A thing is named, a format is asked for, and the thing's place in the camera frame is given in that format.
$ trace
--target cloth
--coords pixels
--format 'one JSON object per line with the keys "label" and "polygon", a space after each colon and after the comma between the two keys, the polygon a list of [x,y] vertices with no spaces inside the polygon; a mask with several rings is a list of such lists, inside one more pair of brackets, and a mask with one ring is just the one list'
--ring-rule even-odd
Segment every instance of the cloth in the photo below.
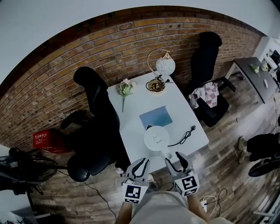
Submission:
{"label": "cloth", "polygon": [[217,96],[219,95],[218,84],[208,82],[204,86],[195,89],[189,95],[189,103],[193,109],[198,108],[197,100],[202,98],[211,108],[217,106]]}
{"label": "cloth", "polygon": [[[178,192],[151,192],[145,194],[139,205],[133,205],[131,224],[207,224],[188,210],[186,198]],[[215,218],[210,224],[232,224]]]}
{"label": "cloth", "polygon": [[279,133],[257,135],[247,142],[247,151],[251,152],[251,162],[273,157],[279,150]]}

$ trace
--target power cord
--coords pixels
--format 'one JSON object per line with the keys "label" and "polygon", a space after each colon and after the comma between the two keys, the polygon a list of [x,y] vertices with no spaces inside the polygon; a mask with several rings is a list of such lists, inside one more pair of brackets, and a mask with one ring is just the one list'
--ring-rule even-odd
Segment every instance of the power cord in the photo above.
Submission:
{"label": "power cord", "polygon": [[[64,175],[66,175],[66,176],[69,176],[68,174],[63,173],[63,172],[61,172],[61,171],[59,171],[59,170],[57,170],[57,171],[60,172],[60,173],[62,173],[62,174],[64,174]],[[89,188],[91,188],[91,189],[97,191],[98,195],[107,203],[109,210],[114,214],[115,219],[117,220],[117,216],[116,216],[116,214],[111,210],[111,208],[110,208],[110,206],[109,206],[109,204],[108,204],[108,201],[106,201],[106,199],[105,199],[104,197],[101,196],[101,194],[99,193],[99,191],[98,191],[97,189],[93,188],[93,187],[90,187],[90,186],[89,186],[88,184],[86,184],[85,182],[83,182],[83,183],[84,183],[86,186],[88,186]]]}
{"label": "power cord", "polygon": [[153,84],[151,85],[151,89],[149,89],[149,88],[147,87],[147,84],[148,84],[149,82],[146,83],[146,89],[147,89],[148,91],[151,91],[151,92],[160,92],[160,91],[163,91],[163,89],[165,88],[165,81],[164,81],[160,76],[156,77],[156,79],[157,79],[157,82],[156,82],[156,83],[153,83]]}
{"label": "power cord", "polygon": [[190,131],[187,131],[187,132],[185,133],[185,135],[184,135],[184,137],[182,138],[181,141],[179,141],[178,143],[176,143],[176,144],[174,144],[174,145],[168,145],[168,147],[175,146],[175,145],[179,145],[179,144],[180,144],[180,145],[184,144],[184,142],[186,141],[186,139],[187,139],[188,137],[191,136],[192,131],[194,131],[195,129],[196,129],[196,126],[195,126],[195,125],[192,126],[191,130],[190,130]]}
{"label": "power cord", "polygon": [[171,82],[169,79],[167,79],[167,80],[165,81],[165,83],[174,83],[174,82]]}
{"label": "power cord", "polygon": [[270,132],[270,134],[272,134],[272,132],[273,132],[277,127],[279,127],[279,125],[275,126],[275,127],[272,129],[272,131]]}
{"label": "power cord", "polygon": [[215,199],[215,207],[213,208],[213,211],[211,212],[211,214],[210,214],[210,217],[212,216],[212,214],[213,214],[213,212],[215,211],[215,208],[216,208],[216,206],[217,206],[217,198],[215,197],[215,196],[212,196],[212,195],[206,195],[203,199],[202,199],[202,201],[204,201],[204,199],[205,198],[207,198],[207,197],[213,197],[214,199]]}
{"label": "power cord", "polygon": [[[222,198],[220,198],[221,193],[222,193],[224,190],[226,191],[226,194],[225,194]],[[220,216],[220,214],[221,214],[221,204],[220,204],[220,201],[221,201],[222,199],[224,199],[227,195],[228,195],[228,190],[225,189],[225,188],[223,188],[223,189],[220,191],[220,193],[218,194],[218,200],[214,200],[214,201],[211,201],[211,202],[205,204],[205,205],[209,205],[209,204],[211,204],[211,203],[216,202],[216,203],[219,205],[219,212],[218,212],[218,214],[215,216],[215,218],[217,218],[217,217]]]}

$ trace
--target power strip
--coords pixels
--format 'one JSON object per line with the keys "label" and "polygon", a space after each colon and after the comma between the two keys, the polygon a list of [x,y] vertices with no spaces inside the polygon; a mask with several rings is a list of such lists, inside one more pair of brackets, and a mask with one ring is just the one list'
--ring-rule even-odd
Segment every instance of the power strip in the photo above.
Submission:
{"label": "power strip", "polygon": [[207,202],[206,202],[206,200],[200,202],[200,204],[201,204],[202,208],[204,209],[204,211],[207,212]]}

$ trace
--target chair armrest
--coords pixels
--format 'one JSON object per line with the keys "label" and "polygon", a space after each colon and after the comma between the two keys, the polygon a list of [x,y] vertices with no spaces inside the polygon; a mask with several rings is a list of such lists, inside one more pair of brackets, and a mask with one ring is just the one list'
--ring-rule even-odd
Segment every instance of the chair armrest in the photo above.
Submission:
{"label": "chair armrest", "polygon": [[201,109],[204,110],[205,113],[207,113],[210,117],[217,116],[215,111],[212,110],[211,107],[202,98],[198,98],[196,102],[198,106],[201,107]]}
{"label": "chair armrest", "polygon": [[225,89],[226,87],[229,87],[233,92],[236,91],[236,87],[227,78],[222,77],[214,82],[217,82],[217,81],[223,82],[223,84],[221,86],[219,86],[219,88],[218,88],[219,91]]}
{"label": "chair armrest", "polygon": [[62,130],[66,129],[71,123],[83,125],[84,122],[80,119],[86,114],[83,110],[78,110],[68,115],[60,124]]}

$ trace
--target sneaker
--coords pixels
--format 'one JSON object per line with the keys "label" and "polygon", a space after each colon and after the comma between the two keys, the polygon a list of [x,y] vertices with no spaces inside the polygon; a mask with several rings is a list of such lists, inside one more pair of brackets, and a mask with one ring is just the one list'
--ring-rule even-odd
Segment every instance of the sneaker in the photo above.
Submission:
{"label": "sneaker", "polygon": [[244,153],[247,152],[247,141],[241,136],[238,141],[238,149]]}
{"label": "sneaker", "polygon": [[150,182],[153,182],[153,183],[155,183],[155,181],[154,181],[154,177],[153,177],[153,175],[152,174],[150,174],[149,173],[149,175],[148,175],[148,181],[147,181],[148,183],[150,183]]}
{"label": "sneaker", "polygon": [[238,163],[242,164],[245,161],[245,157],[246,157],[246,153],[244,153],[243,151],[240,153],[239,158],[238,158]]}

